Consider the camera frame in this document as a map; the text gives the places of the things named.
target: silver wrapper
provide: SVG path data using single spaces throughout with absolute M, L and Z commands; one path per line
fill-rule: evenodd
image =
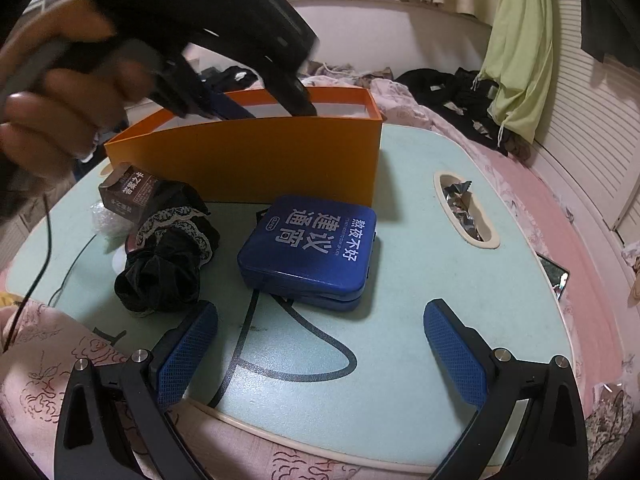
M 451 212 L 458 219 L 462 228 L 466 233 L 474 240 L 482 242 L 482 237 L 478 234 L 476 229 L 476 222 L 474 218 L 466 210 L 465 204 L 462 202 L 462 195 L 469 191 L 471 181 L 460 182 L 458 184 L 451 184 L 451 186 L 443 187 L 442 192 L 447 200 L 447 204 L 451 208 Z

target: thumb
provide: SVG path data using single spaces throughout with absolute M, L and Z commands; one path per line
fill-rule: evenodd
M 0 86 L 39 46 L 52 38 L 93 43 L 116 34 L 91 0 L 61 0 L 25 25 L 0 50 Z

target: orange box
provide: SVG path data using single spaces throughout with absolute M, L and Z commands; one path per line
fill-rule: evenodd
M 163 109 L 113 137 L 105 144 L 107 155 L 113 167 L 129 162 L 158 178 L 187 182 L 208 202 L 271 203 L 299 194 L 371 206 L 382 130 L 373 97 L 363 88 L 308 90 L 319 114 L 353 105 L 360 116 L 262 117 L 162 129 L 188 123 Z M 254 114 L 277 105 L 265 90 L 228 95 Z

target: human hand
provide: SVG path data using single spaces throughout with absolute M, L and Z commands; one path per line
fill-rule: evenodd
M 114 36 L 110 21 L 90 0 L 62 0 L 23 27 L 0 50 L 0 87 L 43 43 L 62 37 L 97 42 Z M 86 157 L 99 130 L 126 117 L 124 107 L 151 92 L 153 78 L 138 62 L 119 60 L 105 78 L 72 70 L 49 70 L 38 94 L 12 94 L 0 124 L 0 151 L 39 179 L 32 189 L 66 177 L 74 159 Z

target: blue textured pad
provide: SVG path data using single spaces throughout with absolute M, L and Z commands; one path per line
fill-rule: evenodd
M 158 371 L 158 408 L 180 401 L 218 330 L 216 307 L 209 303 L 193 321 Z
M 424 333 L 460 396 L 478 410 L 482 408 L 487 393 L 484 368 L 433 301 L 424 309 Z

